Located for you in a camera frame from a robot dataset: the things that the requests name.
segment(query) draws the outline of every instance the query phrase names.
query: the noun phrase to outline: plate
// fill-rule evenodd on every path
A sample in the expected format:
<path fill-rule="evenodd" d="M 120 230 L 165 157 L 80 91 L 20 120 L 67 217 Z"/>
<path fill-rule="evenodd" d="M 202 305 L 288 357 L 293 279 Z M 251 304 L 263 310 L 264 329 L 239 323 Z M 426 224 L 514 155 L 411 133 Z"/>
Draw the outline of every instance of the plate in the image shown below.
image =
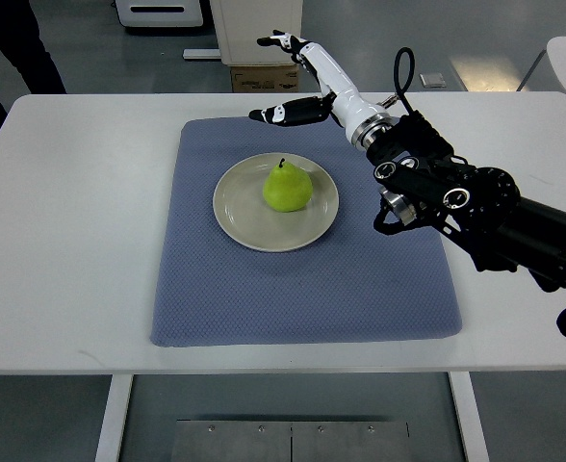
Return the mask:
<path fill-rule="evenodd" d="M 262 196 L 264 182 L 281 158 L 303 168 L 313 183 L 311 200 L 294 212 L 276 212 Z M 327 231 L 339 210 L 339 193 L 315 162 L 269 152 L 244 159 L 221 176 L 213 209 L 220 227 L 234 241 L 264 252 L 285 252 L 308 245 Z"/>

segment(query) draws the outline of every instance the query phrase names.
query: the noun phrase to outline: pear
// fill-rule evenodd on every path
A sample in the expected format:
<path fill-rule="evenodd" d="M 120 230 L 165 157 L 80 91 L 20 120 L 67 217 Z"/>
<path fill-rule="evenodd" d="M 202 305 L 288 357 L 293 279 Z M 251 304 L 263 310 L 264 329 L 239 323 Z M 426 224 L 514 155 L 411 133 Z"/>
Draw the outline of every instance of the pear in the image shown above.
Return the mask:
<path fill-rule="evenodd" d="M 277 212 L 293 212 L 311 199 L 313 184 L 306 171 L 281 159 L 264 182 L 262 195 Z"/>

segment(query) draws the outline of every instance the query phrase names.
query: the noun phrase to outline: blue mat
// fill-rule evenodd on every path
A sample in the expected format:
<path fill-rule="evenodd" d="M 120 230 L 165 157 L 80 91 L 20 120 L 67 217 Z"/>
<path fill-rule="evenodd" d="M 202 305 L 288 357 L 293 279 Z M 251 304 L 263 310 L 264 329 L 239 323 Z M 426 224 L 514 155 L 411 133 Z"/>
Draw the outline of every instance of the blue mat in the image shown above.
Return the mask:
<path fill-rule="evenodd" d="M 284 253 L 237 244 L 212 199 L 240 160 L 291 152 L 321 165 L 339 213 L 314 243 Z M 386 237 L 373 167 L 328 120 L 282 128 L 248 118 L 195 120 L 174 171 L 151 341 L 161 347 L 442 338 L 461 329 L 439 233 Z"/>

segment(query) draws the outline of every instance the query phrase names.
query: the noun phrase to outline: black robotic arm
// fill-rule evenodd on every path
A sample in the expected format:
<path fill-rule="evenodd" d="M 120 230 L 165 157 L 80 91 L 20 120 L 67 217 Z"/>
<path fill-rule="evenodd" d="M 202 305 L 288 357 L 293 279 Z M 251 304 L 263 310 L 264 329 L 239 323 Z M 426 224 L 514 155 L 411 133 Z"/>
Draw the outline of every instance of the black robotic arm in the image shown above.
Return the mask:
<path fill-rule="evenodd" d="M 506 171 L 475 167 L 454 154 L 404 96 L 414 73 L 411 50 L 403 48 L 397 54 L 396 96 L 373 104 L 361 97 L 320 45 L 278 31 L 258 43 L 291 53 L 318 80 L 322 98 L 303 98 L 249 116 L 292 126 L 332 115 L 345 128 L 349 142 L 366 151 L 374 166 L 381 196 L 375 230 L 393 235 L 431 226 L 468 252 L 478 271 L 515 271 L 522 266 L 542 290 L 566 289 L 566 213 L 521 197 Z M 410 72 L 401 88 L 399 61 L 404 54 L 409 56 Z M 408 113 L 401 118 L 387 112 L 397 100 Z M 566 309 L 557 326 L 566 337 Z"/>

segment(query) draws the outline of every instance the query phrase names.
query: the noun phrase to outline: floor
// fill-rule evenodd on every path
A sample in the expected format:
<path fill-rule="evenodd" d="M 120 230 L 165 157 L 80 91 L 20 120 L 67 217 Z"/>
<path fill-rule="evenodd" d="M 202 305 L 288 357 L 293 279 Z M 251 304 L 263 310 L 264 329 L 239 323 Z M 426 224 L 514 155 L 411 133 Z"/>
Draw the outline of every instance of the floor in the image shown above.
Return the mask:
<path fill-rule="evenodd" d="M 42 40 L 70 93 L 231 92 L 225 65 L 182 59 L 185 48 L 218 46 L 212 28 L 128 32 L 119 24 L 111 3 L 31 0 Z M 443 90 L 515 90 L 546 42 L 566 36 L 566 2 L 304 0 L 302 34 L 321 43 L 360 90 L 392 91 L 393 61 L 402 46 L 414 50 L 417 72 L 443 74 L 447 83 Z M 308 74 L 303 74 L 300 90 L 316 89 Z M 410 90 L 426 89 L 416 78 Z M 538 66 L 527 90 L 560 90 L 547 60 Z M 20 76 L 0 53 L 3 104 L 9 109 L 27 92 Z M 233 384 L 213 379 L 208 385 L 212 394 L 204 395 L 198 390 L 203 387 L 202 379 L 137 380 L 121 460 L 169 460 L 168 440 L 156 434 L 152 425 L 183 415 L 212 413 L 208 410 L 213 402 L 237 399 L 243 384 L 241 377 L 230 378 L 235 380 Z M 380 381 L 388 390 L 405 382 L 405 388 L 419 391 L 424 379 L 395 374 L 367 382 L 360 374 L 306 380 L 324 387 L 322 394 L 331 398 L 349 396 L 371 383 L 371 396 L 381 402 L 376 392 Z M 447 395 L 441 374 L 428 380 L 426 387 L 431 393 Z M 492 461 L 566 460 L 566 372 L 479 372 L 472 374 L 472 380 Z M 0 460 L 93 460 L 109 383 L 109 377 L 1 376 Z M 281 377 L 267 381 L 266 386 L 283 393 L 287 385 L 290 383 Z M 295 392 L 295 396 L 301 395 L 301 391 Z M 204 405 L 182 407 L 179 396 L 201 398 Z M 180 417 L 169 414 L 168 402 L 180 406 Z M 367 414 L 372 409 L 370 401 L 354 409 L 332 402 L 326 399 L 312 412 L 342 415 L 355 410 Z M 447 420 L 452 412 L 451 402 L 441 398 L 433 400 L 432 405 L 409 399 L 402 402 L 409 406 L 406 417 L 398 407 L 398 415 L 405 419 L 414 418 L 419 409 L 428 408 L 426 412 L 434 419 L 442 416 Z M 239 412 L 234 406 L 224 409 Z M 262 414 L 277 412 L 259 406 L 254 409 L 252 412 Z M 374 412 L 387 415 L 390 411 L 377 407 Z M 440 431 L 427 431 L 433 439 L 419 444 L 422 450 L 418 449 L 416 460 L 460 460 L 455 431 L 450 427 Z M 428 455 L 429 443 L 435 447 L 432 455 Z"/>

